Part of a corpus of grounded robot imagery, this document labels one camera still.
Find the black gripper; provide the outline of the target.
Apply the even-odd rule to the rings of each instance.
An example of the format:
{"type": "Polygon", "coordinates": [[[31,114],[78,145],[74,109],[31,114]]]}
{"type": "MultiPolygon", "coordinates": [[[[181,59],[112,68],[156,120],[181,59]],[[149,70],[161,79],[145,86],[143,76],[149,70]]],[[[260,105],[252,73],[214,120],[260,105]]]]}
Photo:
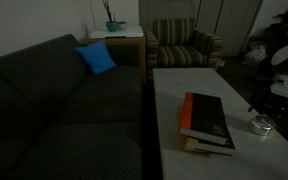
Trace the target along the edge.
{"type": "Polygon", "coordinates": [[[266,114],[272,119],[288,115],[288,98],[276,95],[270,91],[258,91],[249,100],[248,111],[256,110],[259,114],[266,114]]]}

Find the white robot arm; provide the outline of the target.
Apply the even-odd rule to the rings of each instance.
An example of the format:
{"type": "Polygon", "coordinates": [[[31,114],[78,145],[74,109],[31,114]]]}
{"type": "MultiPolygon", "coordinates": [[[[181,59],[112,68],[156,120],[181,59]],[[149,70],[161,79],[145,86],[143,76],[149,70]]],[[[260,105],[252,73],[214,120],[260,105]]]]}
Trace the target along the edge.
{"type": "Polygon", "coordinates": [[[267,56],[255,71],[255,80],[261,89],[249,101],[248,111],[266,110],[279,116],[288,110],[288,45],[267,56]]]}

